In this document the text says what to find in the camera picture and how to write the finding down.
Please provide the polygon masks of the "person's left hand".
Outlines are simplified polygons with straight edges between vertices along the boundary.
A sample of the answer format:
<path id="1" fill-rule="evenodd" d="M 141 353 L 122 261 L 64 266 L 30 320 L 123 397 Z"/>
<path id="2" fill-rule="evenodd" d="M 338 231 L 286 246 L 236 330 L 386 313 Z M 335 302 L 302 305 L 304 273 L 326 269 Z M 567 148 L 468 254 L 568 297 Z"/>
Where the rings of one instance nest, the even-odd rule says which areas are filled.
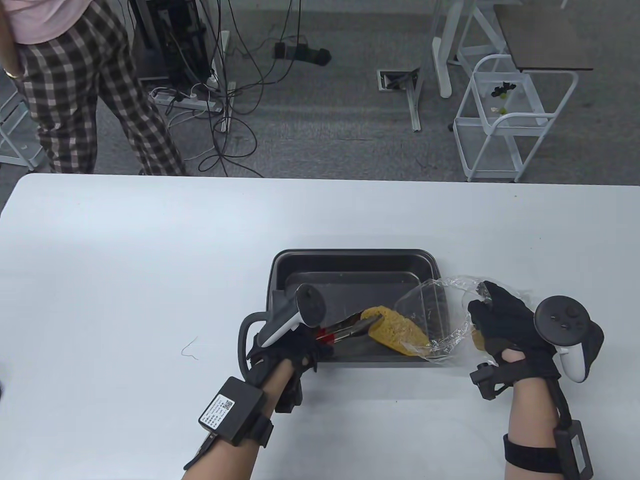
<path id="1" fill-rule="evenodd" d="M 260 346 L 256 334 L 252 348 L 246 354 L 250 367 L 242 375 L 248 384 L 264 387 L 280 363 L 291 361 L 294 372 L 275 406 L 276 413 L 289 414 L 302 404 L 302 374 L 307 370 L 317 371 L 318 363 L 329 359 L 333 353 L 332 345 L 318 340 L 316 332 L 304 326 L 289 330 L 270 346 Z"/>

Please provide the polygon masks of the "person's right hand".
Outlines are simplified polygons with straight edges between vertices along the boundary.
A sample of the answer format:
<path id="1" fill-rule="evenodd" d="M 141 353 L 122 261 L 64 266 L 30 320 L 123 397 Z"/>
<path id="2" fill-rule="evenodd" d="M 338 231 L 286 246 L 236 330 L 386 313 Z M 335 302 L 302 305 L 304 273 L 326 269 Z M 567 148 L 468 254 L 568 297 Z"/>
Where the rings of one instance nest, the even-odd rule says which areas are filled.
<path id="1" fill-rule="evenodd" d="M 478 284 L 482 300 L 469 302 L 471 322 L 496 365 L 482 363 L 470 374 L 485 400 L 528 378 L 556 381 L 562 376 L 554 361 L 556 349 L 538 334 L 534 313 L 505 288 L 491 281 Z"/>

